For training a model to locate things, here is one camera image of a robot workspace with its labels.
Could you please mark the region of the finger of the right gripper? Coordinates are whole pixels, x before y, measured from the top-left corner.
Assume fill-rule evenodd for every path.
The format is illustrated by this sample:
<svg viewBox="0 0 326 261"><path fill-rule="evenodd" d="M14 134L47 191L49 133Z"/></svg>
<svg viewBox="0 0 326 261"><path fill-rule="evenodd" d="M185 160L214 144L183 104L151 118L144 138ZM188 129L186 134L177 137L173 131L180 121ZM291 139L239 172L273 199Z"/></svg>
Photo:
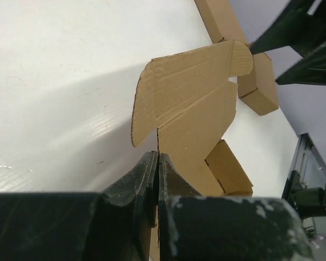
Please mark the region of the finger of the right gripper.
<svg viewBox="0 0 326 261"><path fill-rule="evenodd" d="M326 41L280 75L279 85L326 85Z"/></svg>
<svg viewBox="0 0 326 261"><path fill-rule="evenodd" d="M292 0L271 26L250 45L252 54L290 46L299 54L303 45L314 38L314 19L308 14L313 1Z"/></svg>

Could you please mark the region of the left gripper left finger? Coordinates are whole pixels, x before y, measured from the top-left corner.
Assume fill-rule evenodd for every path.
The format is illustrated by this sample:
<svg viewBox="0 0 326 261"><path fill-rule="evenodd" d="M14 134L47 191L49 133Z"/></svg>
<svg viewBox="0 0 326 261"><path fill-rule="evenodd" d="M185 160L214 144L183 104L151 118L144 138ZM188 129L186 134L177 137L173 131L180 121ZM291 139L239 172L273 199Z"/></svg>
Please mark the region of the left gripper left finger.
<svg viewBox="0 0 326 261"><path fill-rule="evenodd" d="M0 192L0 260L149 260L158 154L100 192Z"/></svg>

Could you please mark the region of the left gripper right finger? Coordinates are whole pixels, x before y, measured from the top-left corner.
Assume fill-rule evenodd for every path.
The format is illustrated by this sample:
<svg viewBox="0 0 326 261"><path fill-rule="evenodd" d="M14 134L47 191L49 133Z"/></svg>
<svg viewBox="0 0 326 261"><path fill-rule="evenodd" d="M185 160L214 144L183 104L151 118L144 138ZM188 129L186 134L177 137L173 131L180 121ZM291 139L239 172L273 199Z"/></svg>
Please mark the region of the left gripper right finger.
<svg viewBox="0 0 326 261"><path fill-rule="evenodd" d="M302 221L279 198L207 197L159 157L161 260L314 260Z"/></svg>

